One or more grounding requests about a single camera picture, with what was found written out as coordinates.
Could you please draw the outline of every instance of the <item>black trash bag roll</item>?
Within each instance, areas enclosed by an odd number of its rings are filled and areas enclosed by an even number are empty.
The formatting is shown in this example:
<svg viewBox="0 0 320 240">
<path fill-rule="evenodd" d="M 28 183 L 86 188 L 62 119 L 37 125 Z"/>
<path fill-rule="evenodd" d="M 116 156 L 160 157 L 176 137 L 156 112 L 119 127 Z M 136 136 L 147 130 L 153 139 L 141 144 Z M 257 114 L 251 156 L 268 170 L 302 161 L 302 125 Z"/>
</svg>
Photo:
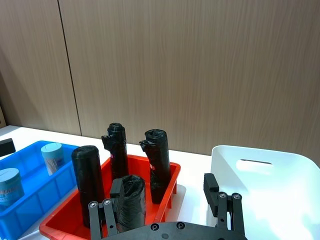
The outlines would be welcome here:
<svg viewBox="0 0 320 240">
<path fill-rule="evenodd" d="M 154 204 L 160 204 L 170 183 L 170 160 L 167 133 L 160 129 L 145 132 L 140 141 L 150 162 L 150 188 Z"/>
<path fill-rule="evenodd" d="M 122 178 L 124 188 L 123 207 L 118 216 L 120 233 L 143 227 L 146 224 L 145 181 L 136 175 Z"/>
<path fill-rule="evenodd" d="M 99 150 L 96 146 L 81 146 L 73 150 L 72 163 L 76 185 L 80 194 L 83 225 L 90 228 L 88 204 L 105 199 Z"/>
<path fill-rule="evenodd" d="M 104 149 L 111 154 L 112 180 L 129 174 L 126 130 L 120 123 L 111 123 L 107 135 L 101 137 Z"/>
</svg>

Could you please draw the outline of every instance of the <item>white basket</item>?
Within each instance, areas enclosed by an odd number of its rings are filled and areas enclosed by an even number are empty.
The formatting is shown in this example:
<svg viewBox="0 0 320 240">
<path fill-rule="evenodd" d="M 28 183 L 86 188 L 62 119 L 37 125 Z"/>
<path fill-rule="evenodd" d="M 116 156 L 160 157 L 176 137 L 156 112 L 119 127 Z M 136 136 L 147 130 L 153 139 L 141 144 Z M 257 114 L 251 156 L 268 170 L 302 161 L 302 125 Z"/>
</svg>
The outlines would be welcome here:
<svg viewBox="0 0 320 240">
<path fill-rule="evenodd" d="M 248 240 L 320 240 L 320 169 L 309 158 L 220 145 L 211 173 L 220 191 L 242 195 Z M 210 208 L 207 224 L 216 225 Z"/>
</svg>

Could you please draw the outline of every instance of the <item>red plastic bin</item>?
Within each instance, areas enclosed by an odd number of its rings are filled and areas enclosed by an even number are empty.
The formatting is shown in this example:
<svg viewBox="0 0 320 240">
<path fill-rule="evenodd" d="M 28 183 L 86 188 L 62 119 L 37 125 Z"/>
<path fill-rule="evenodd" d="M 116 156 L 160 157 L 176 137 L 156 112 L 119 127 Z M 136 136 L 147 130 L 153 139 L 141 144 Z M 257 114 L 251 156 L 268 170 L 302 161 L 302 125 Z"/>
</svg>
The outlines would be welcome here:
<svg viewBox="0 0 320 240">
<path fill-rule="evenodd" d="M 110 159 L 102 166 L 102 181 L 105 197 L 109 198 L 112 185 Z M 150 164 L 146 157 L 128 155 L 129 174 L 137 175 L 145 181 L 145 224 L 166 221 L 168 210 L 172 207 L 172 194 L 177 193 L 177 178 L 180 165 L 170 163 L 171 181 L 160 204 L 153 204 L 150 191 Z M 51 240 L 81 240 L 90 239 L 90 229 L 82 223 L 82 211 L 78 190 L 74 191 L 56 210 L 53 211 L 39 226 L 40 233 Z"/>
</svg>

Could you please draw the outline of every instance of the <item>container lid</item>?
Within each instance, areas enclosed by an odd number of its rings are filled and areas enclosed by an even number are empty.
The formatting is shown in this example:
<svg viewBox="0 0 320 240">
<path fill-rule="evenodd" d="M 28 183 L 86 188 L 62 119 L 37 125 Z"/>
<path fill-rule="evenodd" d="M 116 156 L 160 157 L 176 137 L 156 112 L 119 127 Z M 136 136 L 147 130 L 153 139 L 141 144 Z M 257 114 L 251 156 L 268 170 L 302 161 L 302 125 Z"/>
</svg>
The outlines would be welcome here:
<svg viewBox="0 0 320 240">
<path fill-rule="evenodd" d="M 0 187 L 6 187 L 20 179 L 20 173 L 17 168 L 6 168 L 0 170 Z"/>
<path fill-rule="evenodd" d="M 62 144 L 57 142 L 44 145 L 41 152 L 44 158 L 61 158 L 64 154 Z"/>
</svg>

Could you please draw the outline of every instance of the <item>blue crate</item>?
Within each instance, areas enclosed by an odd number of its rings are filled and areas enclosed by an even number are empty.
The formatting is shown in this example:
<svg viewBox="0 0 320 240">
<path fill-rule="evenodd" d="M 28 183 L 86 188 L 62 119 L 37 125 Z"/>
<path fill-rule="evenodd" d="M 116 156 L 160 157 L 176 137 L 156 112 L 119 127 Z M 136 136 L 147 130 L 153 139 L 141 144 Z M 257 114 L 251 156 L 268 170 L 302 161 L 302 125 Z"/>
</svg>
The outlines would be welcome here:
<svg viewBox="0 0 320 240">
<path fill-rule="evenodd" d="M 41 148 L 50 141 L 37 141 L 0 160 L 0 170 L 19 169 L 24 196 L 0 211 L 0 237 L 16 240 L 58 203 L 75 185 L 71 153 L 77 146 L 62 144 L 64 166 L 49 176 Z"/>
</svg>

